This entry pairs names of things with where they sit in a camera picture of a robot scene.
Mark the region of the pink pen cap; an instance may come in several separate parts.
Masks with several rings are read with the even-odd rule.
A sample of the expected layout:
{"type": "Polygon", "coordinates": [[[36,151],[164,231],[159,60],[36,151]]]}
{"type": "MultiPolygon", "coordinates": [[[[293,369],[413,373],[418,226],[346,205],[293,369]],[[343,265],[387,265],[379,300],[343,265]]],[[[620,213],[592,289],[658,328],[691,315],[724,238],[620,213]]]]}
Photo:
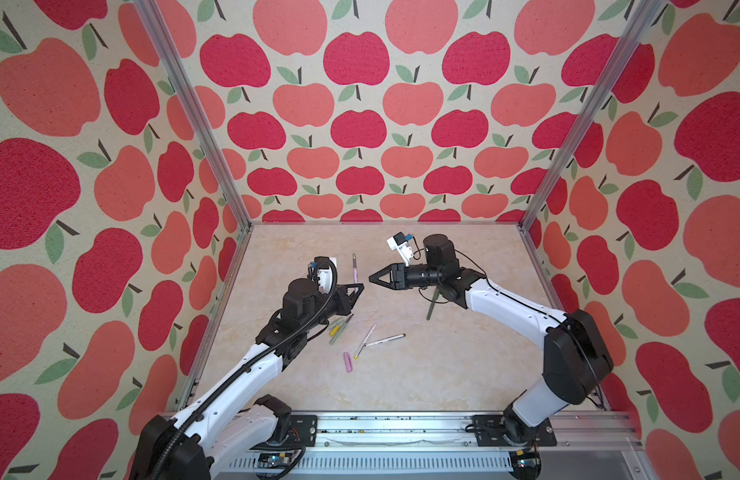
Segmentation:
{"type": "Polygon", "coordinates": [[[343,353],[344,365],[347,373],[353,372],[352,356],[348,352],[343,353]]]}

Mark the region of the pink pen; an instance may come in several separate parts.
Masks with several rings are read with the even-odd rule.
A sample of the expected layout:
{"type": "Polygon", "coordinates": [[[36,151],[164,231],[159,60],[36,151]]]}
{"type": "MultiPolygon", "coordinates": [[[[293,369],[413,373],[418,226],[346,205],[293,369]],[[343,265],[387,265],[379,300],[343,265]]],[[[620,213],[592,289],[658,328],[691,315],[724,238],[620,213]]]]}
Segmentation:
{"type": "Polygon", "coordinates": [[[352,275],[353,275],[353,283],[359,283],[358,263],[357,263],[357,256],[355,253],[352,253],[352,275]]]}

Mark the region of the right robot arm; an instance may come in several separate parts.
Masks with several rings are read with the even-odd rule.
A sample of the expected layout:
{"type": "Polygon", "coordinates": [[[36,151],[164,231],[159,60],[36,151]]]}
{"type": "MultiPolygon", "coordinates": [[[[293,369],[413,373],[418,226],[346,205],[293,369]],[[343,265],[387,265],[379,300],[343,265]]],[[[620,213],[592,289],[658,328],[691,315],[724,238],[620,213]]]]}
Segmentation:
{"type": "Polygon", "coordinates": [[[498,286],[478,264],[463,266],[466,254],[444,234],[424,239],[425,261],[415,264],[413,239],[399,232],[387,240],[402,261],[372,274],[371,283],[395,291],[433,287],[446,301],[508,326],[543,351],[540,379],[503,411],[499,430],[509,444],[532,443],[543,422],[582,404],[612,373],[613,357],[590,313],[566,313],[498,286]]]}

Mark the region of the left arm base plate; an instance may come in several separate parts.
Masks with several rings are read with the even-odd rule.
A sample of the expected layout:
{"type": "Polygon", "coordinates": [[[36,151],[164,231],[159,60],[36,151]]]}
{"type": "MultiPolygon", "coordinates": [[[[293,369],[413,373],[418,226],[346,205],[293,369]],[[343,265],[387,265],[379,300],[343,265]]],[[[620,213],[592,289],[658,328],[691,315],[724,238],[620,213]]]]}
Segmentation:
{"type": "Polygon", "coordinates": [[[257,451],[287,451],[314,447],[318,430],[317,415],[290,415],[278,421],[270,439],[252,447],[257,451]]]}

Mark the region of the dark green pen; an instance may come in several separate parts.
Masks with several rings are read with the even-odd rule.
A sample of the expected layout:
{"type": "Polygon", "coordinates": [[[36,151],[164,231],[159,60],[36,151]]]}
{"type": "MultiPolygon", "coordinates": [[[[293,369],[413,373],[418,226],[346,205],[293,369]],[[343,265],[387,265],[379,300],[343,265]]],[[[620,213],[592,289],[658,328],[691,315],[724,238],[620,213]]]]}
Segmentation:
{"type": "Polygon", "coordinates": [[[429,299],[429,307],[426,315],[426,320],[430,321],[433,316],[433,312],[435,309],[435,306],[437,305],[437,301],[439,299],[439,291],[437,289],[434,289],[432,292],[432,296],[429,299]]]}

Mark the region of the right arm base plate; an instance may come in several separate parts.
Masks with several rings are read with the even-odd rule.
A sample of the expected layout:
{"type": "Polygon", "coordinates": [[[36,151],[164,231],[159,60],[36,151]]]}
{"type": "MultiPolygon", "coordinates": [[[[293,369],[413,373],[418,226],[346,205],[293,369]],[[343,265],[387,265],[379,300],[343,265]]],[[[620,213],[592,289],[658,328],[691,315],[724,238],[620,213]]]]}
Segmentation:
{"type": "Polygon", "coordinates": [[[501,414],[475,415],[465,431],[475,435],[480,447],[530,448],[558,445],[548,419],[539,426],[529,427],[518,419],[505,420],[501,414]]]}

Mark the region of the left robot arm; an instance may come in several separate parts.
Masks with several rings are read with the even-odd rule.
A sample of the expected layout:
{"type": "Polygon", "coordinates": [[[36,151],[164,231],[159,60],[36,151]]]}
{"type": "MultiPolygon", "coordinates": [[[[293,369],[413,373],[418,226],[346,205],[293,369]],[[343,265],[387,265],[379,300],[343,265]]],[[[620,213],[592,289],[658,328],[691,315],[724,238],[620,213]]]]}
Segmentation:
{"type": "Polygon", "coordinates": [[[292,281],[281,308],[232,371],[171,418],[157,415],[146,424],[131,478],[213,479],[251,448],[281,442],[291,410],[258,392],[301,353],[312,328],[334,315],[350,315],[363,290],[361,283],[335,283],[323,292],[315,279],[292,281]]]}

